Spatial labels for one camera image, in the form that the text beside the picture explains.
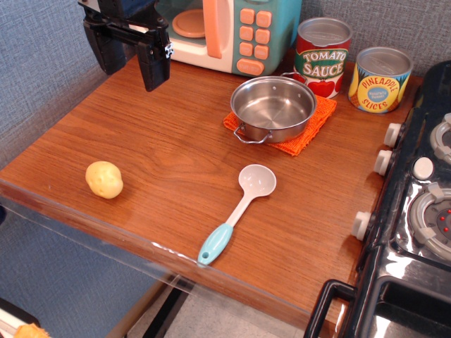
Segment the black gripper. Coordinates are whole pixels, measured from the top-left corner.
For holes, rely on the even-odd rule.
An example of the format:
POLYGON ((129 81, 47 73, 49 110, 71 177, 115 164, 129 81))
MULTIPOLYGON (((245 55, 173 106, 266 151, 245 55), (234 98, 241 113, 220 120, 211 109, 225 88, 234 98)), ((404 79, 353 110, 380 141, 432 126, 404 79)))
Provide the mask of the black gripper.
POLYGON ((157 12, 157 1, 79 1, 89 45, 100 68, 112 75, 126 64, 123 43, 137 45, 145 89, 155 90, 170 77, 173 44, 168 21, 157 12))

